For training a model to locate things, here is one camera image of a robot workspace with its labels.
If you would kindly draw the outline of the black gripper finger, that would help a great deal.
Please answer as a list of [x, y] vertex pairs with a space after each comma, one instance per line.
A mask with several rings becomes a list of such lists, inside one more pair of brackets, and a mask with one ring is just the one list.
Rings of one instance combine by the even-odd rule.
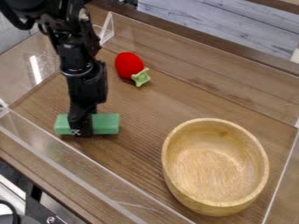
[[93, 134], [92, 115], [97, 113], [96, 105], [69, 104], [68, 123], [71, 134], [76, 137], [89, 137]]

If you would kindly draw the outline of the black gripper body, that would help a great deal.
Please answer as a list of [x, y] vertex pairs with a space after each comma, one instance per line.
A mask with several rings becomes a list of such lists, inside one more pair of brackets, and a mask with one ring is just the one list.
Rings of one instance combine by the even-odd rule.
[[73, 107], [92, 107], [104, 103], [108, 98], [107, 64], [93, 60], [83, 67], [63, 63], [60, 72], [67, 79], [69, 104]]

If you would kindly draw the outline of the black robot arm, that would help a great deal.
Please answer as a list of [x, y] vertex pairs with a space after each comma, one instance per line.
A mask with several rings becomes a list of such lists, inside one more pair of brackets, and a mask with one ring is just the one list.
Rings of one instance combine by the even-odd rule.
[[20, 30], [37, 27], [60, 57], [69, 91], [68, 131], [95, 134], [92, 116], [108, 98], [107, 64], [96, 59], [100, 38], [93, 30], [89, 0], [0, 0], [0, 12]]

